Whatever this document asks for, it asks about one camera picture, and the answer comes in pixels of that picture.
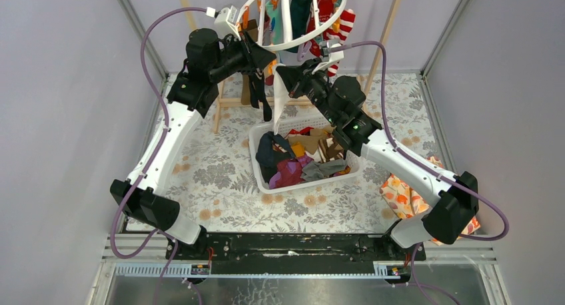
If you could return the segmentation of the orange clothes peg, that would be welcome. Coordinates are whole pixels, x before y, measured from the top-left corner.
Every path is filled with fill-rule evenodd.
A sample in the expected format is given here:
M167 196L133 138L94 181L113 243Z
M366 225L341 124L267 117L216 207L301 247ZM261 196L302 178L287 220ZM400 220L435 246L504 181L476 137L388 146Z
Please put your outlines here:
M277 60L274 60L272 62L270 62L268 64L268 66L266 67L264 74L265 74L265 85L267 86L272 86L273 82L274 82L274 71L275 71L275 67L277 65Z

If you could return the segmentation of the purple clothes peg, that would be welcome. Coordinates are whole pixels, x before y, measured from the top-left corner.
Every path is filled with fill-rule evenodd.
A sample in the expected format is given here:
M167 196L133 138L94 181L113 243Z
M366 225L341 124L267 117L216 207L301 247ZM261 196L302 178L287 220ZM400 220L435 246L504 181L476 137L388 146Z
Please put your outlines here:
M311 42L310 41L307 41L307 42L298 46L298 51L296 53L296 60L299 63L302 63L302 62L307 60L309 53L310 53L310 48L311 48Z

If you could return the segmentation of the white round clip hanger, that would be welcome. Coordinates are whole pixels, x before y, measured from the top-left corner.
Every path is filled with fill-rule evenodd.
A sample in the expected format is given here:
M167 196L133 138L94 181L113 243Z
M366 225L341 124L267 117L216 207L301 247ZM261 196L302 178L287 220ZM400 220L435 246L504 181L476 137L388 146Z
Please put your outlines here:
M230 14L235 34L249 27L257 14L257 44L271 52L288 51L320 42L339 32L347 0L247 0Z

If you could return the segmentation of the black striped sock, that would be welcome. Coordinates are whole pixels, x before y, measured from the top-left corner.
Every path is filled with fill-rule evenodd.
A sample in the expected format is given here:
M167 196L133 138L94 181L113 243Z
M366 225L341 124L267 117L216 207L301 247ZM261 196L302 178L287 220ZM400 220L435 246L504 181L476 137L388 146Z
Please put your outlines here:
M251 107L263 110L263 119L269 122L273 119L273 111L265 94L265 77L262 73L253 73L248 76Z

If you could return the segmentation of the brown ribbed sock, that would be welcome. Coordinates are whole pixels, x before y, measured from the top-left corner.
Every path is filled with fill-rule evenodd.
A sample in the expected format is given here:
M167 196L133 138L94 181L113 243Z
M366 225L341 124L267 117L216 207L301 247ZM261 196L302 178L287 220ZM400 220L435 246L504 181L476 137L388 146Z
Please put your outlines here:
M259 29L256 19L251 19L247 23L246 31L249 33L253 41L257 42L259 37ZM248 75L242 75L242 91L241 91L241 104L250 105L251 104L251 88Z

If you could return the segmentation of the tan ribbed sock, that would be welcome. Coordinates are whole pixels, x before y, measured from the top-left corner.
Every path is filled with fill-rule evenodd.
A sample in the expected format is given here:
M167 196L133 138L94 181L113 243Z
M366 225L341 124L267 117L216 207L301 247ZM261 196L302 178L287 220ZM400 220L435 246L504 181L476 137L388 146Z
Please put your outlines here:
M326 126L323 128L306 127L301 130L292 129L286 136L291 145L300 143L306 152L314 154L318 150L319 141L328 139L334 128Z

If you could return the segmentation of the brown white striped sock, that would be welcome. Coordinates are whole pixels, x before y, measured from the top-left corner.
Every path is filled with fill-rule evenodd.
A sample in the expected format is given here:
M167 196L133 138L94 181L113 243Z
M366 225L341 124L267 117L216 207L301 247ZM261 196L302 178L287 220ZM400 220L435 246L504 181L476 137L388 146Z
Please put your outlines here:
M344 159L344 149L332 137L318 141L320 162L326 163L333 160Z

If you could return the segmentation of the mustard yellow sock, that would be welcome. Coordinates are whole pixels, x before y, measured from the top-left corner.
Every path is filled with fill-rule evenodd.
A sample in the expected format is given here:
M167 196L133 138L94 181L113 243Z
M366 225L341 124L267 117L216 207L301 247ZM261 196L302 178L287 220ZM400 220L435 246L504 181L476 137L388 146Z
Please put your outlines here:
M291 145L291 149L296 158L300 158L306 155L306 149L301 143L295 143Z

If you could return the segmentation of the teal patterned sock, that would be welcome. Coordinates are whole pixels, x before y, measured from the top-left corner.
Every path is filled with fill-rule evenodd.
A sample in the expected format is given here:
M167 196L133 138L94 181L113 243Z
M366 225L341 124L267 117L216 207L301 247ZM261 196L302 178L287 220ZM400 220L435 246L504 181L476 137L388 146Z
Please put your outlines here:
M269 37L271 45L284 42L283 18L280 5L267 1L265 5L266 14L269 17Z

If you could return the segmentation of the grey sock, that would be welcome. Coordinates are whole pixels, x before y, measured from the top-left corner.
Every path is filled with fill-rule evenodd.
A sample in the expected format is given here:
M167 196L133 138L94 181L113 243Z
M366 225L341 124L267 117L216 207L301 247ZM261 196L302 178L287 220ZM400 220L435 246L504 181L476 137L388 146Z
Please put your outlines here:
M302 168L301 178L304 181L312 182L326 179L335 173L345 170L347 163L343 159L331 160L328 162L309 162Z

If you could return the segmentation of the maroon sock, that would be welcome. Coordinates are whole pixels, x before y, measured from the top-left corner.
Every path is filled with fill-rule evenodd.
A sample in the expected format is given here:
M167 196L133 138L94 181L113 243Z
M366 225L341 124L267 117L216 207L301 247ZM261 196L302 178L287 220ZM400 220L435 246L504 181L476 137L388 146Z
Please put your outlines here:
M304 182L301 178L302 168L313 159L309 156L282 160L277 164L277 171L269 180L269 188L284 188Z

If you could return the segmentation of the navy blue sock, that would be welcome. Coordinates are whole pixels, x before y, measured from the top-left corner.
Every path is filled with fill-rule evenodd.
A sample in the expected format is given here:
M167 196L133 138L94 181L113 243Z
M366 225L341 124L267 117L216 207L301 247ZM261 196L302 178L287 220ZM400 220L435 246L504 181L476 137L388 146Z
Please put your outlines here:
M255 158L260 166L263 180L269 183L278 172L277 164L286 159L296 158L296 155L284 137L269 131L262 135Z

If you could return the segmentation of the floral table mat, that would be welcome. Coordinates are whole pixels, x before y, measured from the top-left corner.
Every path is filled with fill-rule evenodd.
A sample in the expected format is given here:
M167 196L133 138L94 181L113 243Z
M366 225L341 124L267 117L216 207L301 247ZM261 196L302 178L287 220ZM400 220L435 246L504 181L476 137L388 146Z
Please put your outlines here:
M222 109L219 131L211 113L177 156L165 196L177 201L181 216L208 231L384 232L397 216L379 189L390 173L362 162L359 176L322 186L262 193L251 164L249 130L263 123L262 111ZM386 115L398 143L424 158L441 158L420 78L415 73L386 75Z

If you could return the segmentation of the floral orange bag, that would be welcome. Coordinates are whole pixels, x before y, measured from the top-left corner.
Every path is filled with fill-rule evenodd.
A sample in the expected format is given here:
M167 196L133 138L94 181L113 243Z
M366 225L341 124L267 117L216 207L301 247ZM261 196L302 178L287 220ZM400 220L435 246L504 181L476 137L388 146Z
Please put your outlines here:
M442 162L435 156L427 158L428 162L444 168ZM379 189L384 201L399 219L412 218L430 209L430 205L403 180L390 174L389 178ZM466 225L461 235L470 235L480 229L481 225L476 216Z

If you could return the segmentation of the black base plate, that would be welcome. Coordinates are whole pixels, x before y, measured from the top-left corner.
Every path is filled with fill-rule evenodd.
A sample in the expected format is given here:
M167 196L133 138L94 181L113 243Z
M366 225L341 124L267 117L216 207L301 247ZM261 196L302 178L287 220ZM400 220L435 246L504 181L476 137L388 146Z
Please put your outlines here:
M167 258L202 261L212 274L375 274L375 266L425 261L423 247L370 234L208 232L194 244L168 241Z

